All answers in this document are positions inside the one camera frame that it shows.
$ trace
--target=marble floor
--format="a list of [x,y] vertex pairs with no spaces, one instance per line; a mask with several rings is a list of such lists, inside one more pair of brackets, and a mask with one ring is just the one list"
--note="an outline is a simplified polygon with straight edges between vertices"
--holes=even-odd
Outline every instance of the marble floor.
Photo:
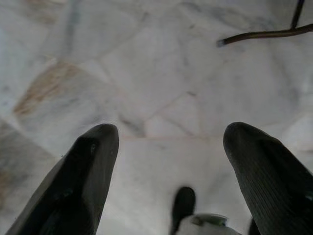
[[[98,235],[163,235],[176,189],[246,234],[228,124],[279,138],[313,170],[313,34],[295,0],[0,0],[0,234],[75,139],[114,123],[120,150]],[[306,1],[300,24],[313,22]]]

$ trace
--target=floor tile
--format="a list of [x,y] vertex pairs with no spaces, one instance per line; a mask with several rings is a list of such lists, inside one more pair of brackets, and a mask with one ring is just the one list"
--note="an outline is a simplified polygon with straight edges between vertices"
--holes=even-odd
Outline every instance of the floor tile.
[[14,114],[26,134],[56,156],[99,123],[116,124],[121,136],[145,135],[143,122],[113,85],[65,63],[40,74]]

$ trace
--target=brown stain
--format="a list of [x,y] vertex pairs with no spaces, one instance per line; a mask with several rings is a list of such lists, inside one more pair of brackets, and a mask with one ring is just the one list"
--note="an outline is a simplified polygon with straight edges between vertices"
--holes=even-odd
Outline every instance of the brown stain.
[[0,209],[2,208],[9,185],[10,175],[5,172],[0,172]]
[[79,69],[74,65],[58,63],[38,76],[22,100],[15,106],[14,113],[22,116],[32,113],[46,99],[58,95],[64,88],[62,82],[71,79]]

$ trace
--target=foot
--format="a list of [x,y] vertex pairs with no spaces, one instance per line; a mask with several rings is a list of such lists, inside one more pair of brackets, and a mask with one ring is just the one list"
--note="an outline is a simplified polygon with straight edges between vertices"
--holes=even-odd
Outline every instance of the foot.
[[174,235],[179,228],[180,222],[192,215],[195,210],[196,195],[192,188],[181,187],[175,196],[172,209],[172,225],[170,235]]

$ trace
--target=metal rod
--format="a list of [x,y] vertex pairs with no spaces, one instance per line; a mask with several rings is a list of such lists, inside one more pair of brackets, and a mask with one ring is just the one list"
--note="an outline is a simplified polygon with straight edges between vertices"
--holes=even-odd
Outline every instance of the metal rod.
[[298,26],[298,22],[299,22],[299,18],[302,12],[302,8],[303,8],[303,4],[304,4],[305,0],[299,0],[297,7],[294,11],[294,15],[292,18],[292,22],[291,22],[291,29],[295,29]]
[[313,23],[308,24],[303,27],[295,28],[295,29],[288,29],[288,30],[280,30],[280,31],[263,31],[263,32],[252,32],[252,33],[243,33],[233,37],[229,37],[226,39],[219,40],[217,45],[219,47],[242,41],[247,39],[253,38],[280,38],[280,37],[290,37],[294,35],[299,35],[303,33],[308,33],[313,31]]
[[290,37],[290,36],[299,35],[299,34],[313,31],[313,23],[297,28],[304,2],[305,0],[298,0],[296,10],[294,11],[294,15],[293,15],[292,22],[291,22],[291,29],[279,30],[279,31],[261,31],[261,32],[243,33],[243,34],[239,34],[233,37],[219,40],[217,41],[217,46],[222,47],[230,43],[247,40],[247,39],[254,39],[254,38]]

